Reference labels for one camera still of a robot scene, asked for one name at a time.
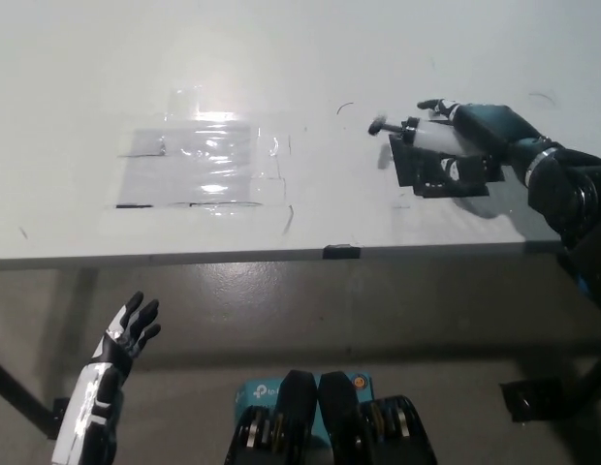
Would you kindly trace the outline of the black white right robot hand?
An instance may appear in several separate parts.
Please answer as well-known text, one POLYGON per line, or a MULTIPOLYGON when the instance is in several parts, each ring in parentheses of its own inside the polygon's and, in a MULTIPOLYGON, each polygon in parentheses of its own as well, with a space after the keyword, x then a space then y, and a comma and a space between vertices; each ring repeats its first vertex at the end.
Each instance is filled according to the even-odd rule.
POLYGON ((490 165, 510 165, 520 183, 537 152, 530 148, 544 136, 528 121, 505 105, 461 104, 448 99, 430 99, 417 104, 445 116, 456 132, 490 156, 490 165))

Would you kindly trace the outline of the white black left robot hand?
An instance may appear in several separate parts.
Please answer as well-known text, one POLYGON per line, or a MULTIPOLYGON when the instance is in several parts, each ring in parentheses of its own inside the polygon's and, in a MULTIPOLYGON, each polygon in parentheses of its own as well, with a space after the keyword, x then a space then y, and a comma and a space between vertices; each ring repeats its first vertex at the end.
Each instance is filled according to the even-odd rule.
POLYGON ((159 301, 135 293, 115 314, 82 367, 55 441, 53 464, 112 464, 127 381, 148 340, 161 330, 159 301))

